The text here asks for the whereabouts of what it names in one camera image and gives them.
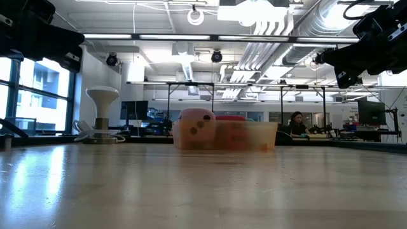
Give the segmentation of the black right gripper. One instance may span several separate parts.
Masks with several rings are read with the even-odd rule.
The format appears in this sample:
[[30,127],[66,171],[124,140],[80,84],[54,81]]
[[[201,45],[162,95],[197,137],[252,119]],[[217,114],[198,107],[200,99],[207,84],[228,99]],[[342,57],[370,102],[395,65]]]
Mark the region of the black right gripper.
[[322,53],[322,61],[335,67],[339,88],[357,84],[364,71],[376,75],[406,70],[406,24],[402,21],[365,18],[352,32],[359,38],[357,43]]

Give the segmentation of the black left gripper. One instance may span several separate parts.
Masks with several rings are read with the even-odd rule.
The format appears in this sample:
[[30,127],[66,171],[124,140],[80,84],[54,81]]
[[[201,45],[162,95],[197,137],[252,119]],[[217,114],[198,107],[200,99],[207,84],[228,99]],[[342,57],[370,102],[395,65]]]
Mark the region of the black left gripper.
[[22,61],[52,60],[70,72],[81,70],[84,35],[53,25],[1,26],[1,56]]

